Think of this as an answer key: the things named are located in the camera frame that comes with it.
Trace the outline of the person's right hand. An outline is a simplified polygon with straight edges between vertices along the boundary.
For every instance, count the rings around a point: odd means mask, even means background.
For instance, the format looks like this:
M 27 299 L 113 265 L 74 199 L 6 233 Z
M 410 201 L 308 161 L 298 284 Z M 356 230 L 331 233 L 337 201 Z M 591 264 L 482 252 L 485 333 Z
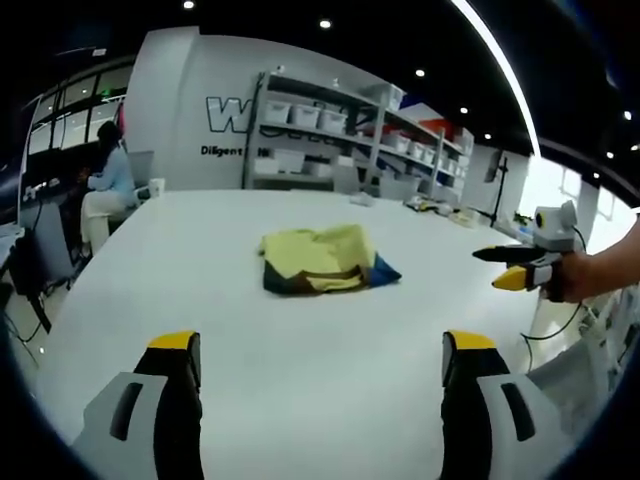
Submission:
M 565 302 L 577 303 L 603 293 L 600 262 L 596 255 L 569 253 L 560 262 L 560 293 Z

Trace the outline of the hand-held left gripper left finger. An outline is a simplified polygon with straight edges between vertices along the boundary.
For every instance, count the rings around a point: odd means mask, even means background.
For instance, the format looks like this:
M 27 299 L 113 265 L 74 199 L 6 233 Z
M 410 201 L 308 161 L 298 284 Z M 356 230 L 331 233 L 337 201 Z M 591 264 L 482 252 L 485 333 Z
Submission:
M 162 335 L 89 402 L 72 448 L 99 479 L 201 479 L 200 334 Z

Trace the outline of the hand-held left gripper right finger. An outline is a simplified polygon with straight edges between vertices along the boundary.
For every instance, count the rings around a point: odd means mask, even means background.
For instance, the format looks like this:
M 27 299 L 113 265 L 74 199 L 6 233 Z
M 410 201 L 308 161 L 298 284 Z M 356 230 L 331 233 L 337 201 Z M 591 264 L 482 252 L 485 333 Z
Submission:
M 571 446 L 558 408 L 488 337 L 443 333 L 442 479 L 548 479 Z

